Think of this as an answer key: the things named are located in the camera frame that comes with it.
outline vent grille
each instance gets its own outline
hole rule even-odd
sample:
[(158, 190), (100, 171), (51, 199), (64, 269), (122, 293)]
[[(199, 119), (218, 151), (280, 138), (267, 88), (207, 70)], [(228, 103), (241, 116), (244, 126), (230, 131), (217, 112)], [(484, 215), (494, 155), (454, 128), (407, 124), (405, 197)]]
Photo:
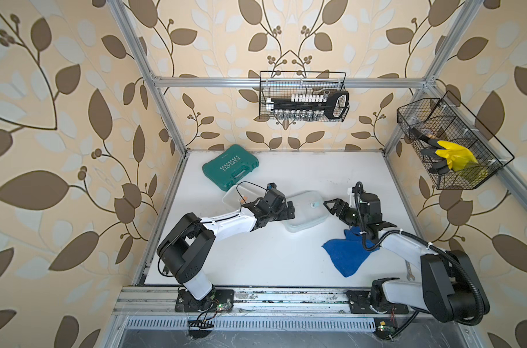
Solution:
[[(188, 320), (197, 316), (133, 316), (128, 319), (127, 329), (136, 330), (185, 330)], [(221, 331), (375, 331), (373, 318), (269, 318), (269, 317), (217, 317), (208, 321), (213, 330)]]

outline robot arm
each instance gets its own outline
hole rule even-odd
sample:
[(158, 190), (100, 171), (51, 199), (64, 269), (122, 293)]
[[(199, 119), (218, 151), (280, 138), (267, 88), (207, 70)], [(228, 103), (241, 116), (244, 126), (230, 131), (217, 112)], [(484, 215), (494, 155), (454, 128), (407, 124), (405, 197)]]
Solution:
[[(264, 197), (243, 204), (240, 211), (211, 218), (198, 218), (194, 213), (184, 215), (157, 247), (157, 255), (204, 308), (214, 287), (202, 266), (213, 243), (264, 227), (271, 221), (294, 218), (292, 202), (287, 202), (277, 185), (271, 183)], [(194, 240), (190, 245), (187, 237)]]
[[(362, 183), (349, 189), (350, 204), (341, 199), (324, 202), (333, 215), (365, 234), (363, 247), (381, 246), (413, 264), (421, 272), (422, 283), (384, 278), (372, 283), (370, 305), (376, 311), (401, 303), (427, 311), (441, 322), (455, 320), (476, 325), (490, 311), (490, 303), (468, 255), (444, 251), (419, 237), (396, 229), (383, 221), (377, 195), (364, 192)], [(368, 248), (366, 238), (375, 246)]]

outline blue cloth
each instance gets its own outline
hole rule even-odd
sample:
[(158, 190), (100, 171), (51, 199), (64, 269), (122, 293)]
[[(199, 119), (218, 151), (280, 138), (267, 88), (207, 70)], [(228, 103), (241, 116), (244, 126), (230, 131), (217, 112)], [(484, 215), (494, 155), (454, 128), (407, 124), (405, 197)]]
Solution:
[[(345, 229), (345, 240), (329, 240), (322, 247), (327, 251), (333, 261), (333, 265), (346, 278), (355, 274), (364, 260), (379, 248), (369, 252), (362, 247), (362, 235), (360, 228), (352, 227), (350, 230)], [(367, 247), (374, 244), (366, 240)]]

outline mounting plate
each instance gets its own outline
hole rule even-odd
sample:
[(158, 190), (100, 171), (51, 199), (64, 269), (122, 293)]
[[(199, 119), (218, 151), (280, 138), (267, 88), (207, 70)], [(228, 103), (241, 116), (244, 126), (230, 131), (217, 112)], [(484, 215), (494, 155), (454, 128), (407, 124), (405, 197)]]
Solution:
[[(234, 290), (218, 289), (215, 291), (215, 300), (219, 303), (226, 303), (230, 300), (234, 302)], [(184, 289), (178, 290), (178, 297), (176, 297), (176, 305), (174, 306), (175, 312), (186, 312), (186, 313), (199, 313), (199, 306), (195, 303), (197, 300), (191, 295), (189, 291)]]
[[(369, 294), (370, 292), (367, 290), (346, 291), (346, 296), (349, 298), (350, 312), (352, 314), (378, 314), (370, 308)], [(392, 309), (394, 310), (394, 314), (408, 314), (409, 312), (406, 304), (399, 303), (389, 303), (388, 305), (383, 306), (380, 311), (391, 313)]]

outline black wire basket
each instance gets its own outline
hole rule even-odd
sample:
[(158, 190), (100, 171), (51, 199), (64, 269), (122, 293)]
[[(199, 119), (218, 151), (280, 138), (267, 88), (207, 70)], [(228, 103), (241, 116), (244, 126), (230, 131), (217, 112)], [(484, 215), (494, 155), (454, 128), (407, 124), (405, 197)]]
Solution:
[(260, 72), (260, 115), (278, 121), (343, 122), (350, 108), (346, 73), (298, 73)]
[[(475, 117), (474, 126), (469, 126), (458, 116), (455, 111), (457, 106), (463, 106)], [(437, 189), (476, 189), (515, 159), (509, 149), (450, 91), (442, 98), (423, 98), (401, 106), (397, 109), (397, 123), (406, 135), (407, 142), (410, 142), (420, 157)], [(460, 171), (437, 173), (433, 168), (434, 164), (443, 159), (421, 153), (421, 150), (429, 148), (430, 145), (420, 140), (412, 131), (413, 128), (439, 140), (466, 147), (476, 157), (478, 164)], [(506, 153), (505, 158), (491, 150), (494, 145), (498, 145), (502, 152)]]

